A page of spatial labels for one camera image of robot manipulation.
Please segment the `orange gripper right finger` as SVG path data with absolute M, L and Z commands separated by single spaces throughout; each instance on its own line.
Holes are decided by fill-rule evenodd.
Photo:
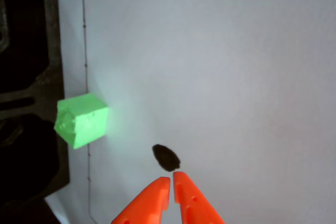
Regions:
M 224 224 L 201 190 L 184 172 L 173 173 L 174 199 L 180 205 L 182 224 Z

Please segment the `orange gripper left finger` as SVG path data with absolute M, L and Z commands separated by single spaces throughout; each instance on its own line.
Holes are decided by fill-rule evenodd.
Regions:
M 170 183 L 160 177 L 145 187 L 119 214 L 112 224 L 160 224 L 169 207 Z

